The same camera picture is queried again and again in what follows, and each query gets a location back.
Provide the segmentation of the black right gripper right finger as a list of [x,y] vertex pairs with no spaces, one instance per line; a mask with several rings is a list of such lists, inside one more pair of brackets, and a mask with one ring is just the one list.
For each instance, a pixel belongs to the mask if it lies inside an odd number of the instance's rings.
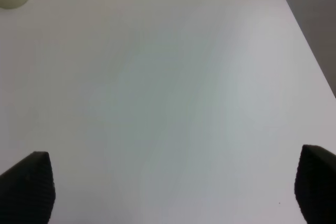
[[303,145],[294,192],[306,223],[335,223],[335,154]]

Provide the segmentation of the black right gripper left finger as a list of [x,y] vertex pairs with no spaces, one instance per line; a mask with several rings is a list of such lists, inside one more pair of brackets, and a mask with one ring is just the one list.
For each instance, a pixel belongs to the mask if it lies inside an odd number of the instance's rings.
[[49,223],[56,199],[48,152],[32,152],[1,174],[1,223]]

